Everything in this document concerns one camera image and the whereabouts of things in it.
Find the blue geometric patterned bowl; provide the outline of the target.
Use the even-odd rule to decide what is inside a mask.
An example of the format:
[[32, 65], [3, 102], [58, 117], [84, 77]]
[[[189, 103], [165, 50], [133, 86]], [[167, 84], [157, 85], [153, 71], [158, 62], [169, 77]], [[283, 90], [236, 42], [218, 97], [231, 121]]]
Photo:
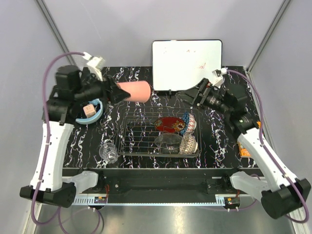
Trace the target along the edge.
[[189, 112], [185, 112], [182, 117], [182, 120], [185, 122], [185, 127], [183, 130], [180, 131], [180, 133], [182, 135], [186, 133], [193, 133], [197, 126], [195, 116]]

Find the clear faceted glass tumbler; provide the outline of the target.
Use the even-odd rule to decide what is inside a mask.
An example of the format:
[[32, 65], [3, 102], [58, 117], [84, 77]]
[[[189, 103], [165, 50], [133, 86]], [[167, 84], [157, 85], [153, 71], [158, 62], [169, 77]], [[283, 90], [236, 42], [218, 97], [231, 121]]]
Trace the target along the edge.
[[119, 157], [116, 146], [110, 142], [105, 142], [101, 145], [99, 149], [99, 156], [106, 163], [115, 163]]

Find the clear glass bowl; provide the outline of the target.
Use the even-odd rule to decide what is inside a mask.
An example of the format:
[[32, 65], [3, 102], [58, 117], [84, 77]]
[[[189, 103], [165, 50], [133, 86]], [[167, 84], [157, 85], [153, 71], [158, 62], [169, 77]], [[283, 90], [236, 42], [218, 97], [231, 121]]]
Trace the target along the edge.
[[163, 154], [179, 154], [184, 138], [175, 133], [162, 133], [155, 140], [155, 145]]

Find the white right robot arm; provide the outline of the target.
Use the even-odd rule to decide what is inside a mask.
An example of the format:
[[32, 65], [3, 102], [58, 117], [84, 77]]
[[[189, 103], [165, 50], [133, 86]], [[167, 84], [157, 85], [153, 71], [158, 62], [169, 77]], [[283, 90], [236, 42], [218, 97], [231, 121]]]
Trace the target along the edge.
[[211, 108], [221, 113], [228, 132], [247, 149], [265, 177], [265, 181], [261, 181], [244, 171], [237, 171], [221, 181], [223, 191], [245, 192], [260, 201], [273, 219], [306, 206], [311, 184], [290, 171], [268, 145], [258, 124], [245, 110], [248, 97], [244, 87], [230, 84], [221, 93], [203, 78], [195, 87], [180, 91], [176, 96], [192, 107]]

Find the pink plastic cup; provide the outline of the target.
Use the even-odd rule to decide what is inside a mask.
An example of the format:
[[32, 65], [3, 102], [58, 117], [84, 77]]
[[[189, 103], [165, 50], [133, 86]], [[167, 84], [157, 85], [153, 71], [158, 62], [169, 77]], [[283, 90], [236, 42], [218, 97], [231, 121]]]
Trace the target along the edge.
[[118, 86], [130, 94], [125, 101], [145, 103], [151, 95], [151, 87], [147, 81], [119, 82]]

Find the brown checkered patterned bowl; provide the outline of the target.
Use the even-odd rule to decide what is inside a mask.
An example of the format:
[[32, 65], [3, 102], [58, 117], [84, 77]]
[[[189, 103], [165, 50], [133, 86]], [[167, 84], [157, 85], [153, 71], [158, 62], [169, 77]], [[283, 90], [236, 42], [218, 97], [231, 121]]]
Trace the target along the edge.
[[182, 155], [186, 154], [194, 154], [198, 149], [198, 143], [195, 139], [195, 136], [193, 136], [190, 133], [186, 133], [183, 135], [183, 140], [181, 141], [180, 147], [179, 147], [179, 153]]

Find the red floral plate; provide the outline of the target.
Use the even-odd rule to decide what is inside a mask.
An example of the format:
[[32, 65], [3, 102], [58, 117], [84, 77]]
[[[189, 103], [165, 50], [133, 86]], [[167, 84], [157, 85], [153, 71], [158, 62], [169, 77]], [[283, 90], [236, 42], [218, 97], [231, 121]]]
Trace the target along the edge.
[[154, 126], [161, 132], [178, 133], [185, 128], [186, 124], [178, 117], [161, 117], [154, 122]]

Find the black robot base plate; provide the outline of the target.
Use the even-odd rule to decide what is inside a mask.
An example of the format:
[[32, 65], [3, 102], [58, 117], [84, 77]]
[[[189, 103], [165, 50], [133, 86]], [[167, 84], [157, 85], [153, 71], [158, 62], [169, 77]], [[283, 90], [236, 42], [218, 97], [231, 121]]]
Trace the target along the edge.
[[100, 174], [100, 188], [109, 187], [109, 205], [198, 204], [215, 202], [215, 195], [236, 196], [226, 177], [234, 169], [94, 169]]

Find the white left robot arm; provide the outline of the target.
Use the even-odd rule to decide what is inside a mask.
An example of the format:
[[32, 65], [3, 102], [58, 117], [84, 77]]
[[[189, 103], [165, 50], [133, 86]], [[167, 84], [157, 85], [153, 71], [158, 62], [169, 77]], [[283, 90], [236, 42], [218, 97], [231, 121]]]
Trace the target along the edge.
[[110, 77], [99, 80], [88, 67], [80, 70], [74, 65], [62, 66], [57, 69], [55, 80], [50, 96], [43, 101], [43, 135], [37, 167], [30, 184], [21, 187], [19, 195], [32, 202], [68, 208], [77, 194], [89, 188], [100, 193], [105, 188], [104, 179], [96, 172], [82, 172], [68, 180], [62, 178], [65, 151], [74, 124], [89, 123], [102, 116], [99, 111], [88, 120], [77, 120], [74, 108], [82, 102], [98, 101], [103, 106], [137, 101], [137, 98], [131, 82], [116, 83]]

